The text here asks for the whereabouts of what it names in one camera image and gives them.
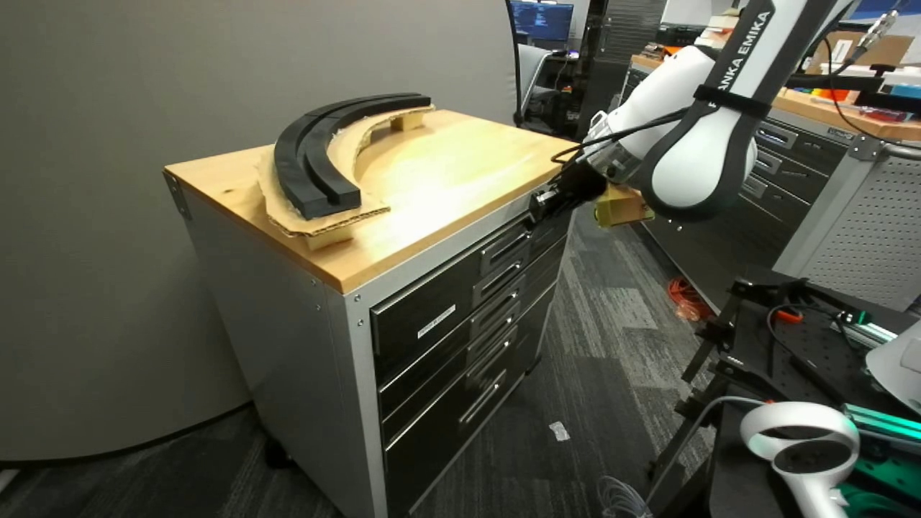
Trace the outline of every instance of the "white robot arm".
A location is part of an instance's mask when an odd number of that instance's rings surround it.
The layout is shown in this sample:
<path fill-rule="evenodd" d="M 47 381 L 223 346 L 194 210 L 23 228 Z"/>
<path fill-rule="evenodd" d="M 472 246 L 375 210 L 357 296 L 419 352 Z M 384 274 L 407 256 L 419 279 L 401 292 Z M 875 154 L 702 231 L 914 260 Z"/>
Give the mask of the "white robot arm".
<path fill-rule="evenodd" d="M 855 0 L 752 0 L 716 60 L 688 47 L 637 92 L 594 118 L 583 154 L 552 191 L 561 203 L 604 192 L 604 169 L 639 164 L 637 187 L 670 220 L 706 220 L 732 205 L 754 164 L 754 131 L 803 56 Z"/>

